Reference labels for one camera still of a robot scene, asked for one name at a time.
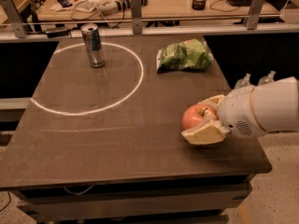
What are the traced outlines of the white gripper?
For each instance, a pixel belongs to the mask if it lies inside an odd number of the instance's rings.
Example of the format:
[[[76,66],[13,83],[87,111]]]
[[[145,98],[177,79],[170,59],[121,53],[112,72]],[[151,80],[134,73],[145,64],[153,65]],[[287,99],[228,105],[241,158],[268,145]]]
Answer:
[[[202,110],[217,111],[219,120],[204,120],[194,128],[183,131],[182,136],[193,145],[210,145],[222,142],[226,135],[247,138],[265,134],[253,113],[254,86],[232,90],[225,97],[215,95],[199,102]]]

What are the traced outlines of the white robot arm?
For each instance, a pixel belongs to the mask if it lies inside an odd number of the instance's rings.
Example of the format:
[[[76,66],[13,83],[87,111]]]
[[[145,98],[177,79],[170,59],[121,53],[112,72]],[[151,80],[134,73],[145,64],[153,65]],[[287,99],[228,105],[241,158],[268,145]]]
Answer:
[[[226,136],[259,137],[299,129],[298,81],[288,77],[248,85],[190,106],[182,118],[182,136],[193,145],[209,145]]]

